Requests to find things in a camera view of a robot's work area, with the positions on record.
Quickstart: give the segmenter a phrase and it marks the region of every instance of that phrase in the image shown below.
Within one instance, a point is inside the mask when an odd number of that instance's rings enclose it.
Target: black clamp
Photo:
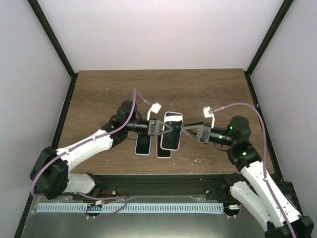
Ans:
[[[163,125],[164,130],[159,130],[159,126]],[[149,120],[149,130],[148,135],[150,136],[159,136],[173,131],[173,127],[170,125],[156,119]]]
[[[209,123],[204,124],[203,122],[187,124],[182,127],[182,132],[191,137],[196,143],[203,141],[205,144],[208,144],[211,125]]]

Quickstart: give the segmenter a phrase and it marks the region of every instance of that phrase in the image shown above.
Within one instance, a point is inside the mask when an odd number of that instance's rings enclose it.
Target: black frame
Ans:
[[[69,108],[70,100],[75,88],[76,80],[78,73],[75,73],[71,67],[56,35],[54,34],[47,18],[45,17],[41,6],[37,0],[27,0],[33,9],[36,17],[38,18],[41,26],[43,27],[45,33],[47,34],[50,42],[55,48],[60,60],[62,61],[65,69],[67,70],[70,76],[70,84],[67,91],[67,95],[62,107],[62,111],[58,120],[56,131],[53,137],[52,148],[57,149],[61,132],[64,126],[66,119],[67,111]],[[250,66],[247,71],[245,71],[245,77],[249,86],[249,90],[252,96],[253,103],[260,113],[263,121],[263,115],[261,107],[259,105],[256,93],[253,88],[251,75],[255,70],[257,64],[261,60],[262,55],[264,54],[266,48],[268,47],[271,39],[273,38],[275,32],[277,31],[279,25],[281,24],[283,18],[285,17],[288,9],[290,8],[293,0],[284,0],[279,11],[277,12],[270,28],[268,29],[259,49],[257,50]],[[269,136],[265,121],[264,129],[267,134],[267,148],[273,163],[274,174],[272,178],[285,194],[288,194],[293,203],[298,207],[299,211],[302,213],[296,193],[294,191],[293,185],[291,182],[285,182],[283,175],[276,158],[276,154],[273,148],[272,141]],[[101,182],[101,185],[108,188],[108,190],[115,190],[117,195],[201,195],[205,194],[207,200],[217,200],[222,203],[231,203],[236,202],[232,197],[226,195],[226,180],[230,179],[230,175],[103,175],[96,176]],[[26,218],[32,203],[32,196],[30,195],[25,209],[23,211],[19,226],[17,228],[15,238],[20,238],[24,229]]]

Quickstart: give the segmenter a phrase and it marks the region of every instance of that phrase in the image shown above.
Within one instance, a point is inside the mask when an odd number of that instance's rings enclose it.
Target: white connector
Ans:
[[[147,113],[147,120],[150,120],[151,112],[154,112],[155,114],[157,114],[160,111],[161,107],[162,107],[162,105],[159,103],[152,104],[150,109],[148,110],[148,113]]]
[[[230,210],[240,210],[240,205],[235,204],[235,205],[229,205]]]
[[[98,200],[98,201],[95,202],[95,205],[96,205],[96,206],[101,205],[102,202],[103,202],[102,200]]]
[[[211,108],[210,107],[204,107],[203,111],[204,111],[205,118],[211,118],[212,117],[212,112],[211,112]]]
[[[213,114],[213,110],[208,106],[208,107],[204,107],[204,108],[203,108],[203,112],[204,112],[205,118],[212,118],[211,128],[213,128],[213,126],[214,126],[214,114]]]

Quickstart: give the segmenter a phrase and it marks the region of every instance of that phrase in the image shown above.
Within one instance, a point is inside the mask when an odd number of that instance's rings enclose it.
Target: blue phone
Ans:
[[[151,140],[152,137],[150,135],[138,133],[134,153],[136,155],[149,155],[151,152]]]

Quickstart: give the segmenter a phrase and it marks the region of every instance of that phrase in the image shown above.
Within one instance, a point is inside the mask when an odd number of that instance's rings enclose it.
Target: white phone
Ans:
[[[173,131],[162,135],[160,147],[164,150],[178,150],[180,144],[180,134],[182,131],[184,116],[181,113],[166,112],[164,123],[171,126]]]

